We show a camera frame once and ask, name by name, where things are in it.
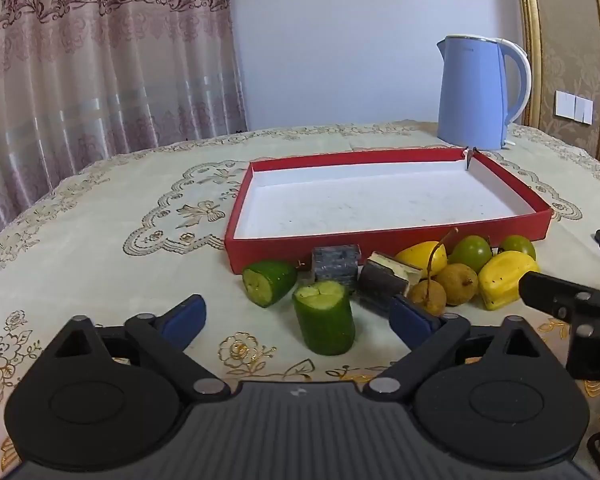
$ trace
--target red box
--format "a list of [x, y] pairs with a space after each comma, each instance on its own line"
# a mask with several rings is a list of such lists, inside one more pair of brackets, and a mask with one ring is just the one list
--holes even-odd
[[447, 251], [472, 234], [492, 246], [512, 234], [544, 238], [551, 207], [482, 153], [467, 168], [465, 154], [412, 148], [252, 162], [224, 237], [232, 271], [264, 259], [308, 264], [321, 246], [357, 244], [364, 260], [396, 254], [453, 226]]

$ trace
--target blue kettle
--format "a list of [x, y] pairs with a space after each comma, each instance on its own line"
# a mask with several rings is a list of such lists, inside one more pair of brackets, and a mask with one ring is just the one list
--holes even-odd
[[[531, 94], [531, 66], [515, 43], [499, 38], [452, 34], [438, 43], [444, 60], [438, 138], [479, 150], [504, 147], [507, 125]], [[520, 70], [520, 94], [509, 108], [504, 57]]]

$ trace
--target table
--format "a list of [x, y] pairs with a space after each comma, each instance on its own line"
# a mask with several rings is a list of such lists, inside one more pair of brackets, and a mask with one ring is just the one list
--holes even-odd
[[[0, 476], [18, 461], [2, 423], [5, 400], [75, 314], [119, 324], [202, 294], [208, 321], [187, 354], [230, 384], [363, 383], [401, 358], [406, 348], [386, 320], [356, 305], [354, 347], [336, 357], [309, 352], [289, 301], [264, 310], [246, 299], [222, 236], [250, 160], [444, 144], [435, 131], [434, 123], [414, 121], [261, 130], [117, 155], [66, 179], [18, 216], [0, 234]], [[542, 271], [600, 288], [600, 250], [592, 239], [600, 228], [600, 163], [532, 128], [514, 125], [509, 138], [514, 146], [489, 156], [554, 208], [549, 234], [536, 244]], [[478, 304], [455, 312], [475, 324], [521, 314], [564, 360], [564, 323], [520, 301], [496, 312]], [[599, 431], [600, 383], [582, 387], [592, 409], [589, 432]], [[578, 461], [595, 470], [586, 450]]]

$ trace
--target fruit stem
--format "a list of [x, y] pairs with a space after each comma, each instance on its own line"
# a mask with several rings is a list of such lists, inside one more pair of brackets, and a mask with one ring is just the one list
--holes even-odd
[[449, 238], [452, 234], [457, 234], [457, 233], [458, 233], [457, 227], [454, 227], [453, 229], [451, 229], [451, 231], [449, 231], [446, 235], [444, 235], [442, 237], [442, 240], [440, 240], [436, 244], [436, 246], [431, 251], [431, 254], [429, 255], [429, 263], [427, 263], [427, 294], [424, 297], [425, 305], [429, 303], [429, 289], [431, 288], [431, 264], [433, 263], [433, 256], [434, 256], [434, 254], [436, 254], [436, 251], [440, 248], [440, 246], [445, 243], [445, 240], [447, 238]]

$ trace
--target cut cucumber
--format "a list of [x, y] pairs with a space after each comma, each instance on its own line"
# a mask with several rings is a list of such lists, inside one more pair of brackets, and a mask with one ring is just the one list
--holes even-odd
[[263, 260], [242, 271], [247, 297], [256, 305], [266, 307], [280, 300], [296, 284], [298, 272], [286, 262]]
[[349, 294], [338, 282], [318, 282], [294, 292], [296, 316], [307, 348], [320, 355], [348, 351], [356, 336]]

